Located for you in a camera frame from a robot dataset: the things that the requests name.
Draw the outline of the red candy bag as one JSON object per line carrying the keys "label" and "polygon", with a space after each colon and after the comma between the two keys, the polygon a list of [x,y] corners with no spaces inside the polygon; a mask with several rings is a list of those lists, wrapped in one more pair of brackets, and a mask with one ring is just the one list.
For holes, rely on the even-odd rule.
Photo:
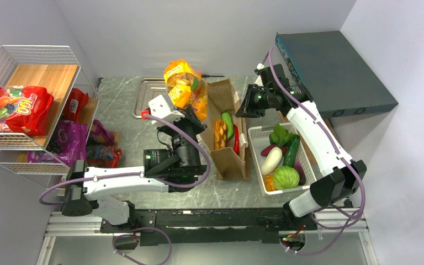
{"label": "red candy bag", "polygon": [[0,87],[0,133],[45,135],[53,102],[44,87]]}

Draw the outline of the green bumpy cucumber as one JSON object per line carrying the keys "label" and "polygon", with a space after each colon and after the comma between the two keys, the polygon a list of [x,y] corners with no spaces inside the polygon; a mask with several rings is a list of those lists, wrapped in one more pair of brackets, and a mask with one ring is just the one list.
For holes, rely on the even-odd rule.
{"label": "green bumpy cucumber", "polygon": [[225,123],[227,127],[226,131],[226,137],[227,139],[230,139],[234,135],[234,129],[233,129],[233,121],[232,116],[229,112],[223,112],[221,115],[221,120]]}

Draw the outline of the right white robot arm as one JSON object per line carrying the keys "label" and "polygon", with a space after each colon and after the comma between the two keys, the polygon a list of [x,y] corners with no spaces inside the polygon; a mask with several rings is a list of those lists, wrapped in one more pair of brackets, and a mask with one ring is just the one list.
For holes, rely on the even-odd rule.
{"label": "right white robot arm", "polygon": [[362,178],[367,170],[362,160],[354,161],[324,123],[316,103],[302,84],[288,85],[280,64],[258,64],[254,84],[247,87],[236,112],[240,118],[260,118],[267,109],[281,112],[297,129],[312,152],[322,177],[309,190],[289,202],[282,222],[289,229],[303,223],[304,215],[324,209],[357,189],[364,191]]}

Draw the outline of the burlap grocery bag pink print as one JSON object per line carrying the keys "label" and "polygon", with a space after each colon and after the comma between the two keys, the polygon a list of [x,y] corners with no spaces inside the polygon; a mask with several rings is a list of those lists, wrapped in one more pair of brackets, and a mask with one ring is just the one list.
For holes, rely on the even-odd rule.
{"label": "burlap grocery bag pink print", "polygon": [[241,103],[229,79],[208,84],[207,128],[200,137],[209,150],[217,179],[251,179],[246,162],[246,120],[236,116]]}

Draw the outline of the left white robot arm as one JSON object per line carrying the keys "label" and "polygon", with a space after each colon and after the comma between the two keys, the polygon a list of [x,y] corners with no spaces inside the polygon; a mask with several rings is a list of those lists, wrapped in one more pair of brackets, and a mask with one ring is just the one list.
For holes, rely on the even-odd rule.
{"label": "left white robot arm", "polygon": [[211,162],[197,139],[206,125],[190,104],[176,107],[166,95],[160,95],[149,101],[142,116],[152,121],[158,133],[168,135],[171,143],[166,149],[143,150],[141,166],[100,168],[76,161],[64,185],[64,216],[93,214],[128,232],[139,227],[135,206],[113,198],[114,194],[187,192],[207,179]]}

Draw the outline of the orange snack bag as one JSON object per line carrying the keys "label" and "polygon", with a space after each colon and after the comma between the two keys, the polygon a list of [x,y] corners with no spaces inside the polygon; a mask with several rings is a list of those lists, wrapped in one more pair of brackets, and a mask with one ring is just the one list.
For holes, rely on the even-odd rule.
{"label": "orange snack bag", "polygon": [[163,72],[167,94],[173,105],[185,108],[191,105],[198,118],[207,117],[208,84],[187,61],[171,61]]}

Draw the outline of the orange braided bread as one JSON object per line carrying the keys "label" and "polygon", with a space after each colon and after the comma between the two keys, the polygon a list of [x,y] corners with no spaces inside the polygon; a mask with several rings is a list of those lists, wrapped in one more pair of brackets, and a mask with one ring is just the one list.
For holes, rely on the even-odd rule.
{"label": "orange braided bread", "polygon": [[226,147],[227,127],[221,119],[217,119],[214,126],[214,149],[220,150]]}

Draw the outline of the red chili pepper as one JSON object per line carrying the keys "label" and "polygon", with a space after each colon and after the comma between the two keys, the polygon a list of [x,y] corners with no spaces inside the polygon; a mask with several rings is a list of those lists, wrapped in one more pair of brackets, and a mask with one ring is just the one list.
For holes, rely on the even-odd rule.
{"label": "red chili pepper", "polygon": [[233,129],[234,129],[234,146],[233,146],[233,150],[235,152],[235,154],[237,154],[238,156],[240,155],[240,135],[239,135],[239,129],[237,127],[237,125],[233,125]]}

